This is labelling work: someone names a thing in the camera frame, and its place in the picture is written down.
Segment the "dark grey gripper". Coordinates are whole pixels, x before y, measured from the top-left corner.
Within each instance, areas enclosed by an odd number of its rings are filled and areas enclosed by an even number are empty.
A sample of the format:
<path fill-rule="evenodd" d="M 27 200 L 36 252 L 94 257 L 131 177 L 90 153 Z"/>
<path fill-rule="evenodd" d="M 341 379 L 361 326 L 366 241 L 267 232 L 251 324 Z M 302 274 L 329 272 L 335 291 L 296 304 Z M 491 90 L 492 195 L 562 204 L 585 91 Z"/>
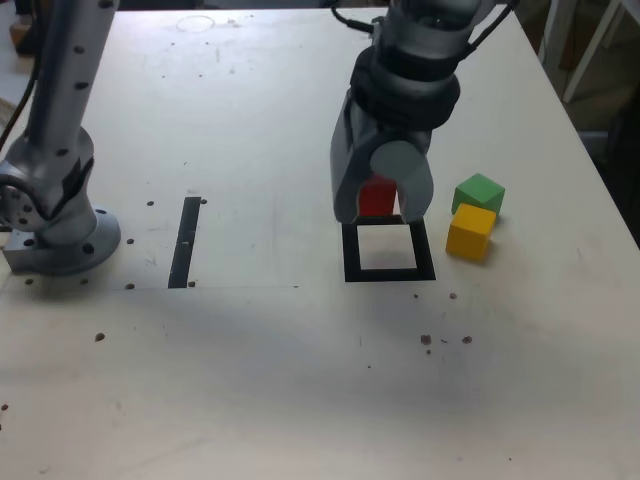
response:
<path fill-rule="evenodd" d="M 423 154 L 429 148 L 429 131 L 408 131 L 380 123 L 369 117 L 352 94 L 346 94 L 330 145 L 336 220 L 353 223 L 358 217 L 359 192 L 372 171 L 396 183 L 404 221 L 422 220 L 433 198 L 433 178 Z"/>

